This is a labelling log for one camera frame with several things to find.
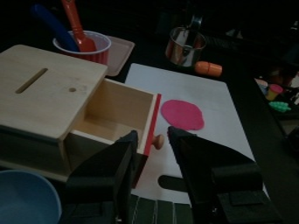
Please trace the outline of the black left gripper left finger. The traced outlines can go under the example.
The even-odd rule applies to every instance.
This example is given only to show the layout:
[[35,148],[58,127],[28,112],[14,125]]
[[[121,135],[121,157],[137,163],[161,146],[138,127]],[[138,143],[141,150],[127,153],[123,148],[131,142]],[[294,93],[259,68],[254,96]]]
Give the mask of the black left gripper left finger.
[[133,130],[75,169],[66,185],[65,224],[129,224],[137,146]]

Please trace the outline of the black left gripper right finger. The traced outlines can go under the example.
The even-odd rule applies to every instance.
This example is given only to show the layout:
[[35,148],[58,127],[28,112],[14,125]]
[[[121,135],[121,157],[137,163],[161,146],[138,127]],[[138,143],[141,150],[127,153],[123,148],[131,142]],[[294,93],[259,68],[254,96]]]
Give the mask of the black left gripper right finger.
[[195,224],[283,224],[257,162],[174,126],[167,131]]

